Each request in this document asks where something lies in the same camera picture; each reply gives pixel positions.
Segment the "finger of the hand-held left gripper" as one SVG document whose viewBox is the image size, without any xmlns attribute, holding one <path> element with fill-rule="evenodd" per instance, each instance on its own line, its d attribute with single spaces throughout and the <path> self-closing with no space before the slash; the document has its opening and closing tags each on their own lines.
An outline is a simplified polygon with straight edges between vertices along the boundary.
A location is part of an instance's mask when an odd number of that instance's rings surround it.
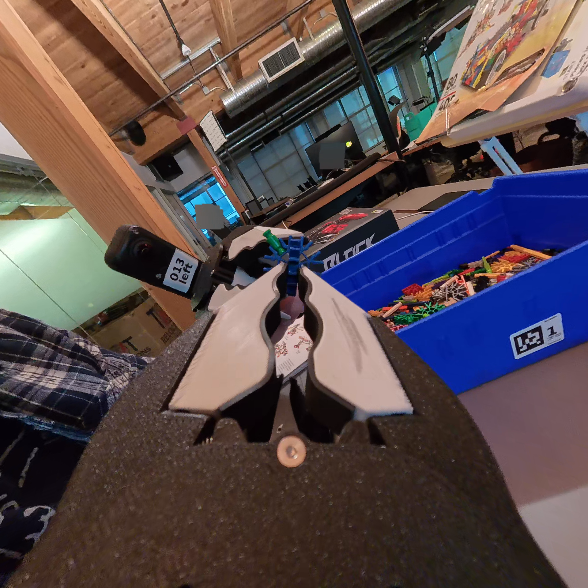
<svg viewBox="0 0 588 588">
<path fill-rule="evenodd" d="M 269 230 L 267 226 L 241 226 L 231 231 L 226 237 L 226 260 L 251 262 L 269 256 L 270 245 L 264 235 Z"/>
<path fill-rule="evenodd" d="M 250 285 L 219 285 L 208 303 L 208 311 L 212 313 L 229 313 L 250 310 L 254 303 L 251 295 L 241 293 L 247 291 Z"/>
</svg>

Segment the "teal box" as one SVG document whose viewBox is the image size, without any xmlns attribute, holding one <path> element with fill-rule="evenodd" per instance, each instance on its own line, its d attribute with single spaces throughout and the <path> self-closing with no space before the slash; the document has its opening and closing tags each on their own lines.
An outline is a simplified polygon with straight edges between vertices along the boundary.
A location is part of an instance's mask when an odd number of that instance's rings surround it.
<svg viewBox="0 0 588 588">
<path fill-rule="evenodd" d="M 431 107 L 432 108 L 427 107 L 423 109 L 418 114 L 409 113 L 405 115 L 404 129 L 411 141 L 415 141 L 420 136 L 425 126 L 429 123 L 436 109 L 434 105 L 431 105 Z"/>
</svg>

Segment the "instruction booklet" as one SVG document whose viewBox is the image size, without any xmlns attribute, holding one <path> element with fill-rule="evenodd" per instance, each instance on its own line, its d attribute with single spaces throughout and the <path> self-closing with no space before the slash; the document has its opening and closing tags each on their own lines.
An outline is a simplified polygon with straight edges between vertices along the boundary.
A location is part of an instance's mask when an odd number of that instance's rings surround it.
<svg viewBox="0 0 588 588">
<path fill-rule="evenodd" d="M 287 377 L 306 361 L 313 341 L 306 332 L 304 319 L 298 318 L 275 344 L 276 374 Z"/>
</svg>

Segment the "blue snowflake connector assembly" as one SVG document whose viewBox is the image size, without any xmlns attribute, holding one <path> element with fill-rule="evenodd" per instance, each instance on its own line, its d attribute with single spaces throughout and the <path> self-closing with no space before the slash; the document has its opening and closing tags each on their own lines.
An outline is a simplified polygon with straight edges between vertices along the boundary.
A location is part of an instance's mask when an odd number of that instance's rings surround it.
<svg viewBox="0 0 588 588">
<path fill-rule="evenodd" d="M 286 267 L 286 282 L 284 293 L 281 293 L 281 299 L 294 297 L 298 291 L 299 272 L 301 267 L 311 268 L 312 265 L 319 265 L 322 267 L 322 261 L 318 259 L 320 251 L 316 251 L 310 255 L 306 252 L 312 245 L 312 240 L 305 240 L 304 236 L 288 236 L 287 241 L 282 239 L 286 248 L 286 253 L 281 257 L 275 254 L 272 249 L 271 255 L 264 256 L 264 260 L 283 263 Z"/>
</svg>

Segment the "long wooden desk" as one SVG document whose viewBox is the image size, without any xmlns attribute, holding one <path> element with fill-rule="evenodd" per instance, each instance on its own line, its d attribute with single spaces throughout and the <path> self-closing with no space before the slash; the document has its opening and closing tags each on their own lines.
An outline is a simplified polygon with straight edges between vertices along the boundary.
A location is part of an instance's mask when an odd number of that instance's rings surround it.
<svg viewBox="0 0 588 588">
<path fill-rule="evenodd" d="M 396 153 L 380 155 L 375 152 L 336 179 L 324 181 L 319 187 L 307 190 L 303 195 L 283 199 L 262 209 L 252 216 L 249 223 L 270 227 L 285 223 L 287 228 L 292 228 L 341 198 L 352 200 L 366 182 L 397 162 L 399 157 Z"/>
</svg>

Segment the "white vent grille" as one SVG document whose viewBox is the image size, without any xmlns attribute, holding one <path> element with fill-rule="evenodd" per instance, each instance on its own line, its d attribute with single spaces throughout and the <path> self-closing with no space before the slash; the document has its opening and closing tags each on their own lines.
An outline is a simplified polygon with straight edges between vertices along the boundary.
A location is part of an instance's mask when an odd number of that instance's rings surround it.
<svg viewBox="0 0 588 588">
<path fill-rule="evenodd" d="M 273 82 L 286 72 L 305 62 L 305 57 L 296 38 L 292 38 L 258 60 L 267 83 Z"/>
</svg>

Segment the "silver ventilation duct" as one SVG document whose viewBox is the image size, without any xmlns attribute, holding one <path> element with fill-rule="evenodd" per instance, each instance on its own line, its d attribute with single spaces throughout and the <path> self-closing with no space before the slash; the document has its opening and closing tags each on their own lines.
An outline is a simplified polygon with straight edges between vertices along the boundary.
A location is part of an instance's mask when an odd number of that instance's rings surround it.
<svg viewBox="0 0 588 588">
<path fill-rule="evenodd" d="M 352 9 L 351 14 L 358 31 L 364 32 L 408 3 L 408 1 L 362 1 Z M 238 81 L 232 90 L 220 95 L 225 113 L 229 117 L 241 113 L 257 100 L 283 85 L 288 77 L 297 75 L 303 68 L 319 62 L 341 47 L 344 42 L 345 37 L 338 20 L 319 29 L 312 37 L 298 41 L 305 62 L 270 83 L 267 83 L 258 65 L 254 73 Z"/>
</svg>

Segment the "black wall speaker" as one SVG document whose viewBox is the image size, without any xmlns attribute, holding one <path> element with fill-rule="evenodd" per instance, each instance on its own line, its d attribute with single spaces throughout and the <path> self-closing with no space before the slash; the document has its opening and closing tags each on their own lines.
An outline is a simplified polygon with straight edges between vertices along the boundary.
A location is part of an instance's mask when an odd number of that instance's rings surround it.
<svg viewBox="0 0 588 588">
<path fill-rule="evenodd" d="M 184 173 L 180 164 L 170 153 L 163 153 L 153 158 L 148 167 L 156 177 L 166 182 L 172 182 Z"/>
</svg>

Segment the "printed cardboard box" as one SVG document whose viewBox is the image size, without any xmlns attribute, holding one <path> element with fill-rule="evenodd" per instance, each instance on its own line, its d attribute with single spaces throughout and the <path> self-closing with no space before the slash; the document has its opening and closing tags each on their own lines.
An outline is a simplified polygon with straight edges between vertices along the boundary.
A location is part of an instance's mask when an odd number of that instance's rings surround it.
<svg viewBox="0 0 588 588">
<path fill-rule="evenodd" d="M 156 351 L 156 341 L 140 322 L 130 316 L 94 329 L 80 326 L 73 332 L 105 349 L 119 353 L 152 356 Z"/>
<path fill-rule="evenodd" d="M 139 355 L 157 356 L 181 334 L 180 328 L 152 298 L 126 318 L 129 320 L 126 344 Z"/>
</svg>

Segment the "black metal pole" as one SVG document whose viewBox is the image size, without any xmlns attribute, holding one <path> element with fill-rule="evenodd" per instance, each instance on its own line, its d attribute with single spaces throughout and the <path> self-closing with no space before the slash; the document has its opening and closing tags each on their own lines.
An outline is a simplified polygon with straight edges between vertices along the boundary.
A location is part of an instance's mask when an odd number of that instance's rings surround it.
<svg viewBox="0 0 588 588">
<path fill-rule="evenodd" d="M 389 119 L 385 100 L 380 92 L 376 77 L 371 69 L 368 56 L 364 50 L 360 33 L 346 1 L 332 1 L 337 18 L 342 26 L 345 40 L 355 59 L 360 78 L 366 90 L 379 130 L 389 153 L 394 152 L 402 160 L 398 140 L 394 136 L 393 126 Z"/>
</svg>

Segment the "white wall chart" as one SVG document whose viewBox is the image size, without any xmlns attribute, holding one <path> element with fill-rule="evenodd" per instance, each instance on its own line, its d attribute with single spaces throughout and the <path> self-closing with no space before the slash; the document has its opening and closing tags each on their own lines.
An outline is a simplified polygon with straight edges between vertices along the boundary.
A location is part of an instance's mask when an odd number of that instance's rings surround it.
<svg viewBox="0 0 588 588">
<path fill-rule="evenodd" d="M 199 122 L 200 129 L 214 152 L 218 152 L 228 142 L 214 112 L 209 110 Z"/>
</svg>

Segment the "pile of colourful construction pieces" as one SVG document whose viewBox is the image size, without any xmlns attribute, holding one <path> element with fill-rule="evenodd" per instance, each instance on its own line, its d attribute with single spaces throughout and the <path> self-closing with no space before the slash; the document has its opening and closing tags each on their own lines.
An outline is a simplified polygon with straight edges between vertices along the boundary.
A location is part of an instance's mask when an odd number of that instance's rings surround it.
<svg viewBox="0 0 588 588">
<path fill-rule="evenodd" d="M 401 290 L 401 295 L 387 306 L 368 311 L 368 315 L 397 332 L 433 316 L 452 305 L 508 278 L 528 270 L 543 261 L 563 253 L 565 249 L 530 249 L 511 245 L 482 256 L 477 261 L 462 263 L 422 285 L 414 283 Z"/>
</svg>

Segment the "black toy box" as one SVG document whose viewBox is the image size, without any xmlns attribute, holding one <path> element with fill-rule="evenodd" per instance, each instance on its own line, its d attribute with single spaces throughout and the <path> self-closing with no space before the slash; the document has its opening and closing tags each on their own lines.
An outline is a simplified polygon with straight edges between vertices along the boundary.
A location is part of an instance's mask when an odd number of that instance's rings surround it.
<svg viewBox="0 0 588 588">
<path fill-rule="evenodd" d="M 312 242 L 306 251 L 306 256 L 315 261 L 311 270 L 329 270 L 398 230 L 389 209 L 346 208 L 305 233 Z"/>
</svg>

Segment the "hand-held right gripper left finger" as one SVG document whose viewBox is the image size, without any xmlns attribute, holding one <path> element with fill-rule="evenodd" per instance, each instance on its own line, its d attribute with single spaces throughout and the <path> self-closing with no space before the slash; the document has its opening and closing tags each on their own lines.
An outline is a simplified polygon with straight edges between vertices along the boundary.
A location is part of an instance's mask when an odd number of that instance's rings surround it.
<svg viewBox="0 0 588 588">
<path fill-rule="evenodd" d="M 170 412 L 214 424 L 230 418 L 247 441 L 269 441 L 282 386 L 270 338 L 281 322 L 284 272 L 285 265 L 277 265 L 241 293 L 251 295 L 250 310 L 212 313 L 168 403 Z"/>
</svg>

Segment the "blue bin with tag label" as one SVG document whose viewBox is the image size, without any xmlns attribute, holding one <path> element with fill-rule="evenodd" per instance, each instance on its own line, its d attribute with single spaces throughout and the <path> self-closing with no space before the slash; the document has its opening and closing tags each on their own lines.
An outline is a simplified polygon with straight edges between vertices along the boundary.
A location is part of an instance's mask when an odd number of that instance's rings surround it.
<svg viewBox="0 0 588 588">
<path fill-rule="evenodd" d="M 586 169 L 497 178 L 322 277 L 370 311 L 511 245 L 562 252 L 398 331 L 459 394 L 587 341 Z"/>
</svg>

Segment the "person's left forearm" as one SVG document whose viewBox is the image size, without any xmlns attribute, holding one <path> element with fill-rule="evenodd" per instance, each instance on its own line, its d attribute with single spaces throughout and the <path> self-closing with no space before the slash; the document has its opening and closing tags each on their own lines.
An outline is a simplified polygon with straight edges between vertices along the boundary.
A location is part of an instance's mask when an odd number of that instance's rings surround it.
<svg viewBox="0 0 588 588">
<path fill-rule="evenodd" d="M 86 443 L 153 360 L 1 309 L 1 419 Z"/>
</svg>

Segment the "person's clothed torso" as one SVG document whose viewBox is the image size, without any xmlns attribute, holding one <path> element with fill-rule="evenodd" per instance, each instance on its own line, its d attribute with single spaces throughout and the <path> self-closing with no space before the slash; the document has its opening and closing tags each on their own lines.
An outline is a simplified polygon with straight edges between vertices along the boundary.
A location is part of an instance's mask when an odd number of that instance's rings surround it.
<svg viewBox="0 0 588 588">
<path fill-rule="evenodd" d="M 1 584 L 48 529 L 94 432 L 63 435 L 1 415 Z"/>
</svg>

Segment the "black computer monitor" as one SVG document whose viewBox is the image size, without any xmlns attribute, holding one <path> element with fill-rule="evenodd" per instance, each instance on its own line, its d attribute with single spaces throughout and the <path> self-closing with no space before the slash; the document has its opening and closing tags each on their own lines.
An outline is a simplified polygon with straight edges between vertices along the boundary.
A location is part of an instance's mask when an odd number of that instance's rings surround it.
<svg viewBox="0 0 588 588">
<path fill-rule="evenodd" d="M 322 148 L 326 148 L 327 152 L 333 152 L 337 156 L 334 158 L 334 162 L 342 165 L 347 162 L 358 162 L 365 158 L 362 145 L 352 122 L 344 125 L 338 124 L 330 128 L 318 136 L 314 143 L 305 149 L 306 155 L 318 175 L 321 175 L 324 170 L 334 169 L 334 167 L 321 167 L 320 153 Z"/>
</svg>

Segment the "brick picture instruction sheet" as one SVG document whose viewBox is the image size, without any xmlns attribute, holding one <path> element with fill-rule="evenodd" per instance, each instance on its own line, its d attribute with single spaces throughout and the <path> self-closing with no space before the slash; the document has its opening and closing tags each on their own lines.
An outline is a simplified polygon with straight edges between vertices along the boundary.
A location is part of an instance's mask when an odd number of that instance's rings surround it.
<svg viewBox="0 0 588 588">
<path fill-rule="evenodd" d="M 579 1 L 566 22 L 541 71 L 536 96 L 572 104 L 587 100 L 587 1 Z"/>
</svg>

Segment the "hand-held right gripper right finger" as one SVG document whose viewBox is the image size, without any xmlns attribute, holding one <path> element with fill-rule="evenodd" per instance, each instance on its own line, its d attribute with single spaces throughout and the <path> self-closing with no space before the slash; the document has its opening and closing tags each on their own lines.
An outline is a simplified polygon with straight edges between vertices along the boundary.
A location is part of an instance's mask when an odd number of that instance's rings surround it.
<svg viewBox="0 0 588 588">
<path fill-rule="evenodd" d="M 305 385 L 293 381 L 295 436 L 304 442 L 384 442 L 375 419 L 413 406 L 370 316 L 317 274 L 300 271 L 311 345 Z"/>
</svg>

